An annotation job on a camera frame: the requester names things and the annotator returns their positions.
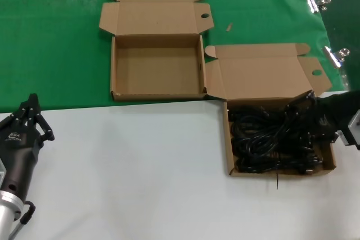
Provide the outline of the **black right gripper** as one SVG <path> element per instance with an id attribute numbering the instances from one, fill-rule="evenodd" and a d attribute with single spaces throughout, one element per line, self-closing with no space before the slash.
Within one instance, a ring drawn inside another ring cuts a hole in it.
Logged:
<path id="1" fill-rule="evenodd" d="M 314 136 L 321 139 L 359 138 L 359 91 L 351 90 L 325 98 L 316 97 L 309 90 L 285 107 L 285 112 L 302 112 L 314 106 Z"/>

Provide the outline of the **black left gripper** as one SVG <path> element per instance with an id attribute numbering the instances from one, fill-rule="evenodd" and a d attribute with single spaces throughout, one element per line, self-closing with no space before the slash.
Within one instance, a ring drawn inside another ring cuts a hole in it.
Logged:
<path id="1" fill-rule="evenodd" d="M 55 140 L 53 130 L 41 111 L 38 96 L 32 93 L 16 111 L 1 121 L 1 161 L 6 169 L 1 190 L 21 200 L 28 195 L 43 142 Z"/>

